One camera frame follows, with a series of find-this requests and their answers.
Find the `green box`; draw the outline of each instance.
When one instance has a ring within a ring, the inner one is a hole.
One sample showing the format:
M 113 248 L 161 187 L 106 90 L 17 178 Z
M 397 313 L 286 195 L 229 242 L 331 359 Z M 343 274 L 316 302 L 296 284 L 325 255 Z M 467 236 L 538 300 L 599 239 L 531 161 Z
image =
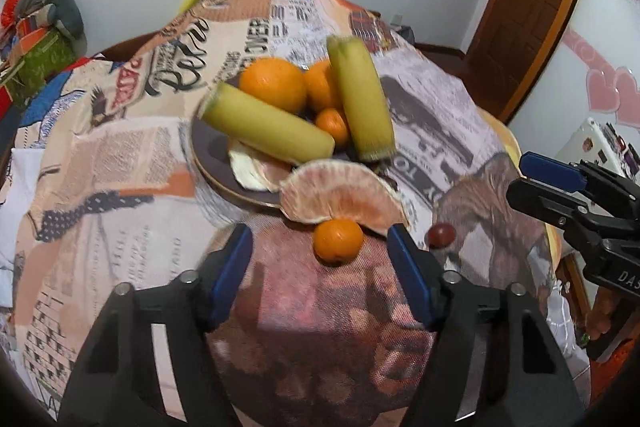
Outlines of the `green box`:
M 58 30 L 51 29 L 2 77 L 9 96 L 19 110 L 25 110 L 48 80 L 76 61 L 71 44 Z

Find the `newspaper print tablecloth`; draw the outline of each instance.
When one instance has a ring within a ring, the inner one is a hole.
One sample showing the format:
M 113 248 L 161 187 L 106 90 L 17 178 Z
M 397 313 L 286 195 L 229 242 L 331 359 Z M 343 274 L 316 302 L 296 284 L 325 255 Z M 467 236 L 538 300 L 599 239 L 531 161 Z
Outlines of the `newspaper print tablecloth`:
M 554 267 L 545 228 L 506 203 L 518 173 L 459 79 L 345 0 L 204 0 L 126 64 L 95 60 L 57 77 L 18 132 L 19 146 L 46 150 L 18 232 L 13 324 L 24 368 L 53 412 L 113 286 L 165 284 L 244 221 L 254 256 L 229 322 L 210 336 L 244 423 L 398 423 L 433 336 L 413 320 L 384 242 L 367 236 L 354 263 L 319 265 L 307 229 L 224 200 L 188 143 L 212 83 L 259 57 L 309 66 L 326 57 L 329 34 L 357 35 L 374 56 L 398 142 L 386 175 L 414 240 L 424 247 L 432 221 L 453 223 L 446 266 L 486 285 L 519 280 L 546 306 Z

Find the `plate of fruit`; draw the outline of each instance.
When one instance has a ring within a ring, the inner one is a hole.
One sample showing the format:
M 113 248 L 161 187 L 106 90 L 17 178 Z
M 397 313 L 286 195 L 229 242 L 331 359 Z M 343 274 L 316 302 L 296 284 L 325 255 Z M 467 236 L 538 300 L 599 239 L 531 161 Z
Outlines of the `plate of fruit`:
M 375 170 L 396 152 L 386 98 L 364 42 L 329 37 L 308 70 L 260 58 L 216 84 L 191 125 L 198 168 L 223 195 L 292 221 L 349 219 L 386 235 L 406 224 Z

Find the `door frame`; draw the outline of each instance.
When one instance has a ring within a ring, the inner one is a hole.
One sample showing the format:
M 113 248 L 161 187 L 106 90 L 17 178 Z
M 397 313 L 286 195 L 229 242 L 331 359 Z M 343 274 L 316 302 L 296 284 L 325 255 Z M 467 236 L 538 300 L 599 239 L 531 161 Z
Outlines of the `door frame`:
M 542 44 L 540 45 L 540 49 L 533 58 L 531 66 L 524 74 L 516 91 L 511 95 L 511 98 L 500 115 L 496 115 L 502 123 L 509 123 L 511 121 L 511 118 L 514 117 L 516 111 L 520 108 L 520 105 L 522 105 L 524 99 L 539 79 L 542 71 L 546 67 L 546 64 L 562 38 L 562 34 L 569 23 L 569 19 L 571 18 L 577 1 L 578 0 L 561 0 L 558 12 L 546 33 L 545 39 L 543 39 Z M 478 47 L 480 43 L 479 36 L 489 20 L 495 2 L 496 0 L 488 1 L 486 8 L 484 9 L 484 14 L 482 14 L 482 18 L 480 19 L 478 29 L 476 30 L 474 38 L 471 41 L 471 45 L 469 46 L 469 50 L 466 53 L 467 57 L 470 57 Z

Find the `door panel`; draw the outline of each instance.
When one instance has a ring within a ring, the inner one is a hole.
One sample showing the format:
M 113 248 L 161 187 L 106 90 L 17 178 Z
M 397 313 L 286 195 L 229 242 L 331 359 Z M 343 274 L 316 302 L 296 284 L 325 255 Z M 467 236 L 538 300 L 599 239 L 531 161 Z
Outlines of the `door panel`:
M 562 0 L 495 0 L 466 56 L 500 117 L 549 33 Z

